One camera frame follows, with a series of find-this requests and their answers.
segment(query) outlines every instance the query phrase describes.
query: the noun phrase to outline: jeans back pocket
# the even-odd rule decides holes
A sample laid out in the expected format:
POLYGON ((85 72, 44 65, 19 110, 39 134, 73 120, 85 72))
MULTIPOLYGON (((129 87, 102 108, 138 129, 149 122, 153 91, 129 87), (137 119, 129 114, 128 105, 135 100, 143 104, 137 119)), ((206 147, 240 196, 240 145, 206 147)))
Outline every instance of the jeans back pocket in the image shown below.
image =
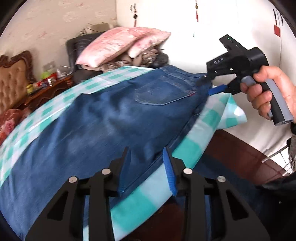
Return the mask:
POLYGON ((160 76, 156 80, 136 89, 135 101, 141 104, 165 105, 195 93, 181 78, 160 76))

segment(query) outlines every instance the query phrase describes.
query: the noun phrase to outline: silver screw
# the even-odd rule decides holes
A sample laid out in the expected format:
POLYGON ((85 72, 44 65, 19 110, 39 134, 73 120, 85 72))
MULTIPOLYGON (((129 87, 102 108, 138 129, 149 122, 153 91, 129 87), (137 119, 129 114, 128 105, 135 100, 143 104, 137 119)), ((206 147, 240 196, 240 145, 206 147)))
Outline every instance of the silver screw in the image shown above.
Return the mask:
POLYGON ((219 176, 219 177, 217 177, 217 180, 218 180, 218 182, 221 182, 221 183, 223 183, 223 182, 225 182, 225 181, 226 181, 226 178, 225 178, 225 177, 223 177, 223 176, 219 176))
POLYGON ((77 182, 77 177, 75 177, 75 176, 70 177, 70 178, 69 178, 69 182, 70 182, 70 183, 75 183, 75 182, 77 182))
POLYGON ((183 172, 185 173, 185 174, 188 174, 188 175, 190 175, 190 174, 192 174, 192 169, 190 169, 190 168, 185 168, 184 170, 183 170, 183 172))
POLYGON ((110 173, 111 173, 111 170, 109 168, 105 168, 105 169, 102 170, 103 175, 108 175, 110 173))

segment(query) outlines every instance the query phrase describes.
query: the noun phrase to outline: pink pillow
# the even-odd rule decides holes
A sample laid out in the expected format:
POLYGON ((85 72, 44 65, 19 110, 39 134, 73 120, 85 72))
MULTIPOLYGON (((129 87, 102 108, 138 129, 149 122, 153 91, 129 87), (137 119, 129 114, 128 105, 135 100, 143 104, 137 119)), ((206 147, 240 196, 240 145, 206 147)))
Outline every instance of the pink pillow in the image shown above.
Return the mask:
POLYGON ((96 68, 121 55, 135 40, 151 31, 150 28, 117 27, 108 30, 90 43, 79 55, 76 64, 96 68))
POLYGON ((134 45, 128 50, 128 55, 131 58, 137 57, 140 53, 148 49, 149 47, 156 46, 162 41, 166 40, 171 33, 161 31, 156 28, 151 28, 151 32, 144 37, 138 39, 134 45))

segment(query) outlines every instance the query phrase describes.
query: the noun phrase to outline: finger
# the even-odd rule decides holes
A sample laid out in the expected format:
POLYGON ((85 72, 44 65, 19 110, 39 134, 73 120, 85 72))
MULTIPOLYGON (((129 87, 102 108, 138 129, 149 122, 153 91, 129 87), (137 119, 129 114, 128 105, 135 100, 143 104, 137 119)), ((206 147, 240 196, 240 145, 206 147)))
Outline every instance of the finger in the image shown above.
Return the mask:
POLYGON ((255 84, 248 88, 247 99, 252 102, 258 95, 262 93, 262 87, 259 84, 255 84))
POLYGON ((280 68, 275 66, 262 66, 260 71, 254 74, 253 77, 257 82, 264 82, 266 79, 274 80, 282 94, 289 93, 294 88, 289 77, 280 68))
POLYGON ((272 99, 271 91, 265 91, 262 94, 258 95, 253 101, 252 106, 254 109, 259 109, 261 105, 270 102, 272 99))
POLYGON ((248 86, 245 83, 240 83, 240 89, 242 93, 246 94, 248 91, 248 86))
POLYGON ((268 116, 268 112, 270 112, 270 109, 271 109, 271 105, 269 102, 267 102, 260 106, 260 108, 258 109, 258 113, 260 116, 271 121, 271 118, 268 116))

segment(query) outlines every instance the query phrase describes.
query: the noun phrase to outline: gray handle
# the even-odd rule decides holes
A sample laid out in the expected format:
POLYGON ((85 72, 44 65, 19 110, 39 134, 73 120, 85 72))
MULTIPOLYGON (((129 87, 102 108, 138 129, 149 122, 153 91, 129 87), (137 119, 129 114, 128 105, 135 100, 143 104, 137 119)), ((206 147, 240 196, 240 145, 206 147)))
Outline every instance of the gray handle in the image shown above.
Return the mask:
MULTIPOLYGON (((252 76, 242 78, 242 82, 247 86, 252 86, 257 83, 252 76)), ((258 82, 258 84, 262 86, 263 91, 269 90, 272 92, 272 99, 270 101, 271 111, 268 113, 268 116, 273 120, 274 124, 278 126, 292 122, 294 117, 276 83, 272 79, 267 79, 263 83, 258 82)))

